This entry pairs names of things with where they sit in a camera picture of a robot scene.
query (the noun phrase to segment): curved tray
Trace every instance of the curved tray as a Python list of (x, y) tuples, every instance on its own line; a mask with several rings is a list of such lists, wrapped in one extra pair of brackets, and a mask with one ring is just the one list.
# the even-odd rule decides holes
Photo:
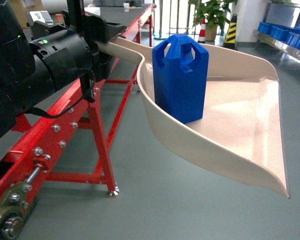
[(279, 78), (266, 60), (204, 45), (210, 54), (202, 119), (182, 124), (155, 104), (152, 48), (116, 38), (102, 52), (139, 65), (137, 81), (156, 138), (206, 170), (289, 198)]

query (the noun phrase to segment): blue storage bin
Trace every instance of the blue storage bin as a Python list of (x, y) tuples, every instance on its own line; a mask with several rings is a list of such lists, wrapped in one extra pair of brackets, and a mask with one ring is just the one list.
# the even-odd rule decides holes
[(260, 22), (258, 27), (258, 32), (269, 35), (271, 32), (273, 24)]
[(208, 50), (187, 35), (175, 34), (153, 48), (152, 63), (155, 103), (183, 124), (201, 119)]
[(290, 32), (286, 44), (300, 50), (300, 34)]
[(285, 42), (288, 39), (289, 30), (284, 26), (272, 26), (270, 36), (279, 41)]

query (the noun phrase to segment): white wall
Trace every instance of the white wall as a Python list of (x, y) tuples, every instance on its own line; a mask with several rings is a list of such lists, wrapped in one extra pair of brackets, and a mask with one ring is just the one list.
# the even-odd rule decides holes
[(238, 0), (233, 5), (233, 14), (237, 14), (236, 41), (256, 42), (253, 30), (257, 29), (265, 15), (267, 3), (264, 0)]

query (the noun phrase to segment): metal foot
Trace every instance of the metal foot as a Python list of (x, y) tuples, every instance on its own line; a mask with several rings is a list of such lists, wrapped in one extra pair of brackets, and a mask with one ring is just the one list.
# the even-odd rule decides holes
[(106, 196), (107, 196), (108, 198), (110, 198), (110, 199), (113, 199), (113, 198), (115, 198), (115, 197), (117, 197), (117, 196), (119, 195), (119, 192), (120, 192), (120, 190), (119, 190), (119, 188), (116, 186), (116, 187), (115, 187), (115, 190), (114, 190), (114, 191), (108, 191), (108, 192), (106, 193)]

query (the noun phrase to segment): screw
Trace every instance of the screw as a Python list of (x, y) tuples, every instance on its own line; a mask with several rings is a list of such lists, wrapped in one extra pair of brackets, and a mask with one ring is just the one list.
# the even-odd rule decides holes
[(65, 141), (61, 140), (59, 142), (59, 145), (60, 145), (60, 148), (64, 148), (65, 146), (67, 146), (67, 143)]
[(21, 199), (21, 196), (16, 192), (12, 193), (9, 197), (10, 203), (17, 203), (20, 201), (20, 199)]
[(30, 192), (32, 190), (32, 186), (29, 183), (23, 185), (22, 190), (24, 193)]
[(53, 130), (55, 132), (59, 132), (61, 130), (61, 127), (58, 124), (53, 125)]
[(21, 205), (23, 209), (27, 209), (29, 207), (29, 203), (27, 203), (26, 201), (22, 201)]
[(48, 161), (51, 160), (51, 156), (49, 154), (43, 154), (42, 157), (44, 157), (45, 159), (47, 159)]
[(74, 129), (76, 129), (77, 127), (78, 127), (78, 123), (76, 123), (75, 121), (72, 123), (72, 127), (74, 128)]
[(41, 147), (39, 147), (39, 146), (37, 146), (35, 149), (34, 149), (34, 154), (37, 156), (37, 157), (39, 157), (41, 154), (43, 154), (44, 153), (44, 150), (41, 148)]

